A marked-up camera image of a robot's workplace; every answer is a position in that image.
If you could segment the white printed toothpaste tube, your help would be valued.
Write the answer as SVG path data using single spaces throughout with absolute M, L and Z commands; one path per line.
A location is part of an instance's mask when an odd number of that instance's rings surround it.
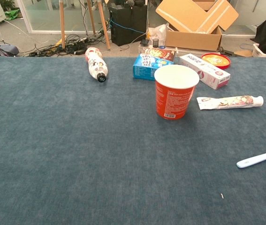
M 264 103 L 262 96 L 235 96 L 224 98 L 198 97 L 197 102 L 200 110 L 220 110 L 233 108 L 260 107 Z

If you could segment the light blue toothbrush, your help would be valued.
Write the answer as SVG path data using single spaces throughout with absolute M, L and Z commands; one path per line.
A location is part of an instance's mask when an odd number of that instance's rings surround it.
M 243 169 L 258 164 L 260 162 L 263 162 L 265 160 L 266 160 L 266 153 L 238 161 L 236 163 L 236 166 L 240 169 Z

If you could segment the white toothpaste carton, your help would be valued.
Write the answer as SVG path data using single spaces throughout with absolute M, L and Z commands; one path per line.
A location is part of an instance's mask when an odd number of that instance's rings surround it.
M 194 70 L 198 74 L 200 81 L 214 90 L 229 83 L 230 73 L 191 53 L 180 56 L 178 63 Z

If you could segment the red paper cup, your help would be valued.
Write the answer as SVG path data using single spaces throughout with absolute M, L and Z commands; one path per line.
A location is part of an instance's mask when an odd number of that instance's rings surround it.
M 198 74 L 189 67 L 167 65 L 154 73 L 156 111 L 164 119 L 182 118 L 199 83 Z

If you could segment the blue biscuit box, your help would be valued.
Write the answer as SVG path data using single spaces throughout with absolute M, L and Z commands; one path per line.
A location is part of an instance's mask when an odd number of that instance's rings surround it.
M 174 54 L 167 55 L 163 58 L 146 53 L 139 54 L 133 65 L 133 77 L 155 81 L 155 71 L 162 66 L 173 65 L 174 60 Z

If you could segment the white red plastic bottle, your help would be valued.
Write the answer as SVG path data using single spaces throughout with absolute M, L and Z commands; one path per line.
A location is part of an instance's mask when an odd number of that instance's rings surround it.
M 107 64 L 102 58 L 102 53 L 98 48 L 89 47 L 85 52 L 90 75 L 98 82 L 105 82 L 108 75 Z

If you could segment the brown pizza print box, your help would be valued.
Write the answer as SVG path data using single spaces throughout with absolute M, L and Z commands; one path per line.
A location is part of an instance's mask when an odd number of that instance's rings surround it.
M 158 48 L 146 48 L 144 53 L 149 54 L 158 59 L 174 62 L 176 51 Z

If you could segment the blue table mat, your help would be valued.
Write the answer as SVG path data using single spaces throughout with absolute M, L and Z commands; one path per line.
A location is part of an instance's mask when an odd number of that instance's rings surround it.
M 266 58 L 234 58 L 179 120 L 134 61 L 106 58 L 99 83 L 83 58 L 0 57 L 0 225 L 266 225 L 266 161 L 236 166 L 266 152 Z M 245 95 L 264 103 L 197 102 Z

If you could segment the white plastic bag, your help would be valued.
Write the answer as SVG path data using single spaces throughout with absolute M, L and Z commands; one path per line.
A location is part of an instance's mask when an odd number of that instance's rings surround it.
M 149 27 L 147 37 L 149 38 L 150 45 L 153 45 L 154 39 L 158 39 L 159 40 L 158 46 L 165 46 L 166 31 L 167 31 L 166 24 L 162 24 L 162 25 L 157 26 L 155 28 Z

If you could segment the black computer tower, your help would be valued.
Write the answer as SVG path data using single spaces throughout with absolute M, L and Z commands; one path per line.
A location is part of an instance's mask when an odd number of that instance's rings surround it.
M 111 41 L 117 46 L 140 41 L 146 37 L 147 5 L 109 7 Z

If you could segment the wooden easel leg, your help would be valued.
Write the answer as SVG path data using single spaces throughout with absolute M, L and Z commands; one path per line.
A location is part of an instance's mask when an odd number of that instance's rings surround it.
M 97 0 L 97 5 L 99 8 L 99 14 L 100 14 L 101 23 L 102 23 L 102 27 L 103 27 L 103 31 L 104 31 L 105 40 L 106 40 L 106 47 L 108 50 L 111 50 L 109 38 L 108 38 L 108 33 L 107 33 L 107 28 L 106 28 L 106 21 L 105 21 L 104 12 L 103 12 L 102 0 Z
M 63 0 L 59 0 L 59 13 L 60 13 L 60 24 L 61 24 L 61 44 L 62 48 L 65 49 L 65 24 L 64 24 L 64 3 Z
M 95 31 L 95 25 L 94 25 L 93 13 L 92 13 L 92 3 L 91 3 L 91 0 L 86 0 L 86 1 L 88 5 L 90 20 L 91 20 L 92 31 L 93 31 L 93 34 L 95 35 L 96 31 Z

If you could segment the brown cardboard box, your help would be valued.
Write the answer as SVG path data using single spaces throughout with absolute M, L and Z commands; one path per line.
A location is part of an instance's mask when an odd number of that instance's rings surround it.
M 163 0 L 156 13 L 166 20 L 167 47 L 217 51 L 222 37 L 238 18 L 227 0 Z

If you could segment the red round lid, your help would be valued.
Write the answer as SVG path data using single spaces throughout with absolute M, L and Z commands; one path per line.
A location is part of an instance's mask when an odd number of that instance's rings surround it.
M 201 59 L 222 70 L 229 68 L 231 64 L 230 59 L 221 54 L 207 53 L 202 55 Z

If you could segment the green cloth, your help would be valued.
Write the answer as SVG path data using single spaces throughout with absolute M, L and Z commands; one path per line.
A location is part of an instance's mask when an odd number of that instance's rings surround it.
M 7 21 L 11 21 L 16 19 L 19 16 L 20 9 L 15 9 L 15 10 L 10 10 L 10 11 L 5 11 L 5 16 Z

